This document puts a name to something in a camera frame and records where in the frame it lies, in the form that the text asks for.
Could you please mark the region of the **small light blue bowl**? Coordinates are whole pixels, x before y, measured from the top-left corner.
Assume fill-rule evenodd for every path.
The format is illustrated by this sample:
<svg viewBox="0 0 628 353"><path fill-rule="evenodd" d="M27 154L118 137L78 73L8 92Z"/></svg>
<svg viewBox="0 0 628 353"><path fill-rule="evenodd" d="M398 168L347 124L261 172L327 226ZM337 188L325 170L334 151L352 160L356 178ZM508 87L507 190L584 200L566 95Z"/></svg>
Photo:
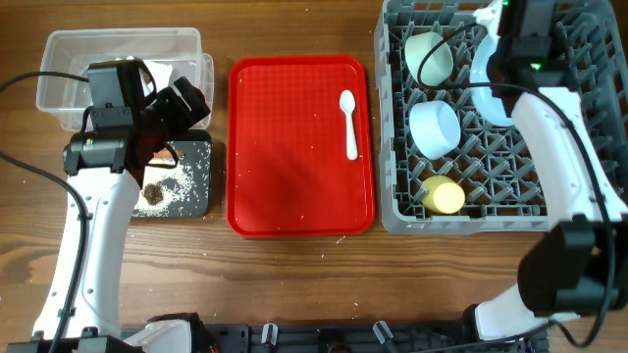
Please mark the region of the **small light blue bowl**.
<svg viewBox="0 0 628 353"><path fill-rule="evenodd" d="M415 104L409 112L408 123L416 147L430 160L440 159L460 142L459 119L444 101Z"/></svg>

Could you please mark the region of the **green bowl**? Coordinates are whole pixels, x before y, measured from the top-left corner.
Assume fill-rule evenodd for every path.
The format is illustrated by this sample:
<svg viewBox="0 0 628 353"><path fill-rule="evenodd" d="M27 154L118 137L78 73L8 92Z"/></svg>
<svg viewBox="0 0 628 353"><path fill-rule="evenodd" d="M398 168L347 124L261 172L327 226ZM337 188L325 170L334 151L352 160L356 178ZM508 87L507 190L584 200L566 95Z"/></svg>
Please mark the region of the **green bowl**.
<svg viewBox="0 0 628 353"><path fill-rule="evenodd" d="M411 76L418 81L417 73L426 55L443 38L436 32L424 32L410 36L404 46L404 59ZM451 75L453 70L453 59L451 51L446 44L440 46L423 65L421 81L430 86L437 86L443 83Z"/></svg>

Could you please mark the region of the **yellow plastic cup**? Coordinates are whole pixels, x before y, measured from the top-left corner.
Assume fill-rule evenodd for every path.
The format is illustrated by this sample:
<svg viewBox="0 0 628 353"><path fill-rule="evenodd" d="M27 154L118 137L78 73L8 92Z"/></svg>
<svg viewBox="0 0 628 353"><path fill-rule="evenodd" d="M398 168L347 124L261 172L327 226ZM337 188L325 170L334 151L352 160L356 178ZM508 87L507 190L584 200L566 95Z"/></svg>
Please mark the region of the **yellow plastic cup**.
<svg viewBox="0 0 628 353"><path fill-rule="evenodd" d="M464 190L447 176L430 176L423 181L422 188L426 194L421 202L432 212L454 214L465 204Z"/></svg>

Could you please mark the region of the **large light blue plate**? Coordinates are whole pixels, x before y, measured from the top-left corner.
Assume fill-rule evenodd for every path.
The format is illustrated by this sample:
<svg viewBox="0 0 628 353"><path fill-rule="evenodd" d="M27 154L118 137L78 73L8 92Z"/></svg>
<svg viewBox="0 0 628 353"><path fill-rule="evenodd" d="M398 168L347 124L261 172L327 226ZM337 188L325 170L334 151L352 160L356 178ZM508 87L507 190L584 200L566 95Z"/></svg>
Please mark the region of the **large light blue plate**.
<svg viewBox="0 0 628 353"><path fill-rule="evenodd" d="M497 44L486 35L481 41L472 60L470 70L470 83L489 82L488 63L490 57L496 52ZM492 126L512 126L513 120L504 110L500 99L493 96L489 87L475 87L471 89L472 102L478 114Z"/></svg>

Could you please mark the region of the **brown carrot piece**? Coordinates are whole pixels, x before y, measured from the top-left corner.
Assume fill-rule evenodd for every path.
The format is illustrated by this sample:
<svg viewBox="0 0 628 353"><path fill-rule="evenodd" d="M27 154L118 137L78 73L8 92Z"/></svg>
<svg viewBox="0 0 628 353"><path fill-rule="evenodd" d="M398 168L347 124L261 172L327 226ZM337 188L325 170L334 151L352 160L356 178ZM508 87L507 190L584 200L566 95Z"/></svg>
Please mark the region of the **brown carrot piece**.
<svg viewBox="0 0 628 353"><path fill-rule="evenodd" d="M176 150L175 153L179 161L181 161L185 157L185 154L181 150ZM153 155L151 162L152 163L174 163L175 158L173 157L173 154L169 150L162 149L161 151Z"/></svg>

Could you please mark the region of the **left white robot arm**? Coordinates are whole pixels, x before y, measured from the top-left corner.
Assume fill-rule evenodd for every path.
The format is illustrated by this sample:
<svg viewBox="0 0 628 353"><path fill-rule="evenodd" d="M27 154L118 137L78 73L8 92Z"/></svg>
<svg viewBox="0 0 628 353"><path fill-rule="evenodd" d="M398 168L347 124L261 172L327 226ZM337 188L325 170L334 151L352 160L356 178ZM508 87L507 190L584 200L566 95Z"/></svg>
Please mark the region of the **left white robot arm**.
<svg viewBox="0 0 628 353"><path fill-rule="evenodd" d="M27 342L10 352L203 352L209 332L195 313L156 317L121 337L118 291L128 227L154 154L210 112L186 78L145 94L139 74L92 74L90 131L64 149L68 211L44 307Z"/></svg>

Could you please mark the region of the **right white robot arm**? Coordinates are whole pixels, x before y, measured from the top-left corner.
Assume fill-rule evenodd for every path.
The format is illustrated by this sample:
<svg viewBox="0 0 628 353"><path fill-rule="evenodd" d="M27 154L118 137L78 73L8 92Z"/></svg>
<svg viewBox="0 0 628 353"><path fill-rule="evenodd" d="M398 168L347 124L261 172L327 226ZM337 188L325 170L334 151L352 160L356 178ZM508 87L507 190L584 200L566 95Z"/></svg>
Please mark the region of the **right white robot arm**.
<svg viewBox="0 0 628 353"><path fill-rule="evenodd" d="M490 33L472 61L491 90L482 110L500 104L521 133L549 217L516 284L475 307L474 329L484 341L585 316L601 322L627 305L627 206L587 134L569 67L553 51L547 34Z"/></svg>

